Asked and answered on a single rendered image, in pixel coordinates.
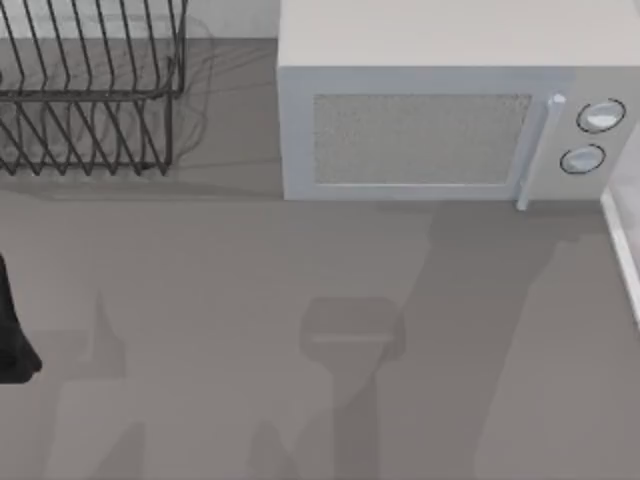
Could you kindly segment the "small round microwave knob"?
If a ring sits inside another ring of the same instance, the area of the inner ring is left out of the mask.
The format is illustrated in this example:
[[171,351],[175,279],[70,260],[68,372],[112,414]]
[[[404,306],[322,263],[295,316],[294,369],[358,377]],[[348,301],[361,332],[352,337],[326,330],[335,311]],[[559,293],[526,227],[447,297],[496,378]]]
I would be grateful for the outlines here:
[[559,161],[561,170],[568,175],[586,175],[596,171],[606,159],[605,150],[595,144],[566,151]]

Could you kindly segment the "white sink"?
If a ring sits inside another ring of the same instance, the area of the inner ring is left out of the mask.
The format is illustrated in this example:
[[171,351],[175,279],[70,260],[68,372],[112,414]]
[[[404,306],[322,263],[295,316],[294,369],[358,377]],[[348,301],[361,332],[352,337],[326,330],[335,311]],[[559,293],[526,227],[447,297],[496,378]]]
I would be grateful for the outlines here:
[[629,142],[602,197],[611,244],[640,332],[640,146]]

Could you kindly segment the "large round microwave knob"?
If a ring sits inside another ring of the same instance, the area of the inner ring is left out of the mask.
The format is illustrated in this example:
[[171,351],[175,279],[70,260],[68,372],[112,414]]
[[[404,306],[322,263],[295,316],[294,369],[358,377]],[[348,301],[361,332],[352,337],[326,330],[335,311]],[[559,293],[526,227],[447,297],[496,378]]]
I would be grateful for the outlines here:
[[578,113],[576,124],[588,134],[607,132],[619,125],[626,116],[626,106],[617,99],[586,104]]

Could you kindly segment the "pale microwave oven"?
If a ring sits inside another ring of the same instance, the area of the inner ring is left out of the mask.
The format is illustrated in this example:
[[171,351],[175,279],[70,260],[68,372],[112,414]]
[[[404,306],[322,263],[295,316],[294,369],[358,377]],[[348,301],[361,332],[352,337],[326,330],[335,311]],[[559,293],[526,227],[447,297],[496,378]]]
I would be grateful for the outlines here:
[[[287,66],[533,67],[567,76],[567,103],[530,203],[596,201],[640,124],[640,0],[281,0],[277,71]],[[624,120],[599,134],[576,118],[617,99]],[[586,175],[559,161],[589,144],[606,159]]]

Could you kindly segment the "microwave oven door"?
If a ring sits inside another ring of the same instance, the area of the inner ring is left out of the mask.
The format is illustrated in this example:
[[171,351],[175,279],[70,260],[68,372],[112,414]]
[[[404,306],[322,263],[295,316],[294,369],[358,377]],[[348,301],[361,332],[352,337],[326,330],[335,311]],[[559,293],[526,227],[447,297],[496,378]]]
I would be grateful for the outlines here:
[[533,67],[280,67],[284,195],[512,200],[566,82]]

